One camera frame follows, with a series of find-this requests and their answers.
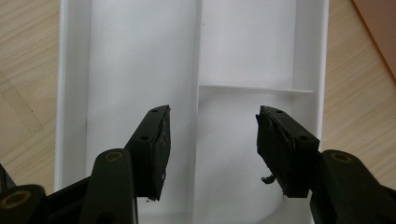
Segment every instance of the wood grain surface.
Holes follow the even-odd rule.
[[[53,191],[59,1],[0,0],[0,162]],[[331,0],[322,148],[396,189],[396,84],[352,0]]]

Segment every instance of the white box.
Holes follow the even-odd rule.
[[[170,105],[162,198],[140,223],[309,223],[308,200],[266,186],[255,114],[321,135],[328,0],[62,1],[55,189],[124,147]]]

